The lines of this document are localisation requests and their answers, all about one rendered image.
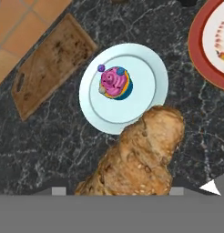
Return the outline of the pink frosted cupcake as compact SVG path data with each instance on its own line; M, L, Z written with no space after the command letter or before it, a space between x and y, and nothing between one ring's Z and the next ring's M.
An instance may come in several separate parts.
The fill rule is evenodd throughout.
M106 69L99 65L97 71L101 73L98 91L109 99L124 100L133 90L133 82L129 72L121 66L113 66Z

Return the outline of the white cake with red topping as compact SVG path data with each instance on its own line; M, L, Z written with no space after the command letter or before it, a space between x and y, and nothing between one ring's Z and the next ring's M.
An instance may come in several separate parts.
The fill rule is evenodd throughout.
M224 74L224 0L209 16L203 30L202 45L209 62Z

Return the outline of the pale blue round plate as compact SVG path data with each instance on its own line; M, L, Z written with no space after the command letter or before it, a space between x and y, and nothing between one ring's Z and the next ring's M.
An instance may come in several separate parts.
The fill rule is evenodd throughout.
M112 67L124 68L131 81L122 100L106 97L99 87L101 75ZM134 43L112 46L87 67L79 88L79 103L87 121L96 129L118 135L152 106L165 103L168 72L150 48Z

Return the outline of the brown wooden cutting board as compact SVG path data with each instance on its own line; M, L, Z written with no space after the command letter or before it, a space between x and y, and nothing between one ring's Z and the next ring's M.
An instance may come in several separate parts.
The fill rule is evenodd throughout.
M66 14L18 69L12 96L21 119L27 120L96 50L88 33Z

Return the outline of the brown croissant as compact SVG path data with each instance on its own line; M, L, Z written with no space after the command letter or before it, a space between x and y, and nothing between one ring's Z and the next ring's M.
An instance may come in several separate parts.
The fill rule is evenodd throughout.
M78 184L79 196L166 195L168 165L184 136L183 116L168 106L153 106L126 127L100 159L92 176Z

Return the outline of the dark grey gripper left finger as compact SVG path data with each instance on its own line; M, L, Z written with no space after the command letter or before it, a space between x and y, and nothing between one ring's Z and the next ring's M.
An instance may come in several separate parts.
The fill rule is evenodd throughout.
M76 182L68 178L53 179L50 182L39 187L35 195L50 195L50 196L67 196L73 195L75 192Z

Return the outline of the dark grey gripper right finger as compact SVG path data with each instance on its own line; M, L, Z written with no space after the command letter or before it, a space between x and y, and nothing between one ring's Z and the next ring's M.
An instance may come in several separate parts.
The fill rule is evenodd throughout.
M198 187L194 187L190 182L182 178L174 178L172 188L169 192L172 196L186 196L189 194L202 194L205 192Z

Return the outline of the red round plate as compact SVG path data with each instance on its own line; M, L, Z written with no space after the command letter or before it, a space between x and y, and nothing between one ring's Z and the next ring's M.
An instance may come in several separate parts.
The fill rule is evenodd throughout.
M224 74L218 71L207 59L202 45L204 27L211 13L222 0L207 0L195 16L188 34L188 52L198 72L212 85L224 90Z

